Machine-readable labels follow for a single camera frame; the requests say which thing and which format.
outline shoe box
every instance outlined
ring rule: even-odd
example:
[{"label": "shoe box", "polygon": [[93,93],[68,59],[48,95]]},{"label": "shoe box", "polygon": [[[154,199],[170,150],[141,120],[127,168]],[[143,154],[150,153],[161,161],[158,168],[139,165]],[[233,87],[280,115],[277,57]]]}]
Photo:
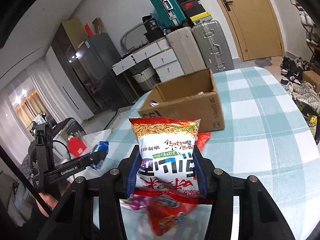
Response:
[{"label": "shoe box", "polygon": [[211,21],[212,20],[212,16],[210,12],[203,12],[197,15],[194,15],[192,17],[190,17],[190,20],[193,22],[194,25],[203,23],[203,22],[207,22],[207,21]]},{"label": "shoe box", "polygon": [[320,76],[316,72],[312,70],[304,71],[302,80],[309,82],[312,86],[316,86],[316,93],[320,92]]},{"label": "shoe box", "polygon": [[[152,100],[159,105],[151,106]],[[219,94],[208,68],[156,84],[138,113],[141,117],[201,119],[199,132],[225,128]]]},{"label": "shoe box", "polygon": [[201,4],[198,3],[197,0],[185,3],[181,5],[181,8],[189,18],[191,18],[194,15],[205,12],[205,9]]},{"label": "shoe box", "polygon": [[178,0],[182,10],[187,15],[187,17],[192,17],[194,15],[205,12],[205,9],[198,2],[201,0]]}]

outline light blue plaid tablecloth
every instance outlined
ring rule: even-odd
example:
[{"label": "light blue plaid tablecloth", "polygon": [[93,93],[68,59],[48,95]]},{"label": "light blue plaid tablecloth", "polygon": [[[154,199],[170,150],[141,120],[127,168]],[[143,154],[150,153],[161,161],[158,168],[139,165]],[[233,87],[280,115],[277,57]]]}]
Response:
[{"label": "light blue plaid tablecloth", "polygon": [[[286,218],[296,239],[306,239],[320,220],[320,158],[316,143],[295,103],[265,69],[250,67],[214,74],[222,103],[224,130],[212,132],[202,152],[231,176],[255,175]],[[128,118],[139,117],[141,97],[110,134],[101,172],[127,158],[136,139]],[[97,202],[94,223],[99,225]],[[146,214],[122,208],[129,240],[203,239],[211,206],[199,205],[161,237]],[[235,197],[231,239],[238,238],[239,199]]]}]

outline white drawer cabinet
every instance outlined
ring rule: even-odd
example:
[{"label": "white drawer cabinet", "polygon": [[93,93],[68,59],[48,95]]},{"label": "white drawer cabinet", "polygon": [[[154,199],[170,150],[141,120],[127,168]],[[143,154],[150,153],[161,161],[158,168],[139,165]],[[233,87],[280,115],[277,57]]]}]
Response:
[{"label": "white drawer cabinet", "polygon": [[181,71],[182,68],[178,62],[178,60],[175,60],[173,62],[170,62],[168,64],[165,64],[161,67],[156,68],[156,72],[158,73],[159,77],[164,77],[170,74],[173,74],[175,72]]},{"label": "white drawer cabinet", "polygon": [[133,58],[130,56],[124,58],[120,62],[113,65],[112,69],[116,73],[116,75],[119,75],[123,71],[127,70],[128,68],[134,66],[136,63],[134,62]]},{"label": "white drawer cabinet", "polygon": [[163,66],[165,64],[168,64],[170,62],[177,60],[177,57],[176,57],[175,53],[173,52],[173,49],[169,49],[169,50],[164,51],[158,55],[151,57],[149,60],[150,60],[151,65],[153,66],[153,68],[157,68],[157,67]]},{"label": "white drawer cabinet", "polygon": [[164,77],[161,77],[160,80],[161,80],[161,82],[165,82],[165,81],[168,81],[170,79],[174,79],[176,77],[180,77],[180,76],[183,76],[183,75],[184,75],[183,70],[179,70],[178,72],[175,72],[175,73],[166,75]]},{"label": "white drawer cabinet", "polygon": [[155,42],[155,43],[150,44],[148,46],[145,46],[141,50],[135,52],[134,54],[132,54],[132,56],[133,56],[134,60],[136,61],[136,63],[138,63],[146,58],[153,56],[154,54],[159,53],[160,51],[161,50],[158,46],[158,43]]},{"label": "white drawer cabinet", "polygon": [[170,47],[167,39],[159,40],[159,41],[157,41],[157,43],[158,43],[158,46],[159,46],[160,50],[165,50],[165,49],[168,49]]}]

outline cardboard box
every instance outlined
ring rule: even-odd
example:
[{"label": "cardboard box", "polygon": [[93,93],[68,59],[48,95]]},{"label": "cardboard box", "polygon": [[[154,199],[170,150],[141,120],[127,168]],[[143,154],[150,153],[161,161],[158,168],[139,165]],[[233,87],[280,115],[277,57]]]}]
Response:
[{"label": "cardboard box", "polygon": [[79,44],[88,38],[88,34],[85,31],[84,26],[82,25],[78,17],[63,21],[61,23],[64,30],[66,31],[66,34],[68,35],[73,48],[77,52],[79,49]]},{"label": "cardboard box", "polygon": [[302,80],[316,86],[316,93],[320,92],[320,76],[316,72],[312,70],[304,71]]},{"label": "cardboard box", "polygon": [[[150,106],[150,101],[159,102]],[[150,92],[138,113],[141,117],[167,117],[178,120],[201,119],[199,132],[225,127],[217,88],[210,69],[203,69],[159,83]]]}]

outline rug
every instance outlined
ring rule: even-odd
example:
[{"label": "rug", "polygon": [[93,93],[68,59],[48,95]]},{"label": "rug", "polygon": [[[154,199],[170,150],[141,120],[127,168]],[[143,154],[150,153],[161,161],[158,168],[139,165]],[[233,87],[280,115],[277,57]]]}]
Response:
[{"label": "rug", "polygon": [[271,57],[263,57],[263,58],[258,58],[256,59],[256,61],[254,62],[258,67],[267,67],[267,66],[271,66]]}]

